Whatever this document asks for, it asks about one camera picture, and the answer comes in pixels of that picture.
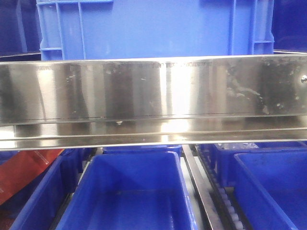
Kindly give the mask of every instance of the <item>blue plastic bin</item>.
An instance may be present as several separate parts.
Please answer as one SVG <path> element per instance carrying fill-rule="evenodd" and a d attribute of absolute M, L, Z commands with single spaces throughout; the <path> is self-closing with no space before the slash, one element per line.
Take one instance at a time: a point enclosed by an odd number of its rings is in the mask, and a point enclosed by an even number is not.
<path fill-rule="evenodd" d="M 201 158 L 210 162 L 211 169 L 214 169 L 217 181 L 222 187 L 233 187 L 236 184 L 234 155 L 246 152 L 282 152 L 307 150 L 307 145 L 300 141 L 289 142 L 257 142 L 257 149 L 223 149 L 216 144 L 208 144 L 202 147 Z"/>
<path fill-rule="evenodd" d="M 238 154 L 235 196 L 254 230 L 307 229 L 307 152 Z"/>
<path fill-rule="evenodd" d="M 47 170 L 0 206 L 15 219 L 10 230 L 49 229 L 64 198 L 77 186 L 78 153 L 78 149 L 64 150 Z"/>
<path fill-rule="evenodd" d="M 39 52 L 36 0 L 0 1 L 0 56 Z"/>
<path fill-rule="evenodd" d="M 56 230 L 195 230 L 176 153 L 95 156 Z"/>
<path fill-rule="evenodd" d="M 175 152 L 181 157 L 182 145 L 139 145 L 139 146 L 120 146 L 105 147 L 104 154 L 109 153 L 152 153 L 152 152 Z"/>
<path fill-rule="evenodd" d="M 307 51 L 307 4 L 303 0 L 275 1 L 272 31 L 275 49 Z"/>
<path fill-rule="evenodd" d="M 273 0 L 37 0 L 43 60 L 270 54 Z"/>
<path fill-rule="evenodd" d="M 9 160 L 12 156 L 16 155 L 18 151 L 1 151 L 0 152 L 0 165 Z"/>

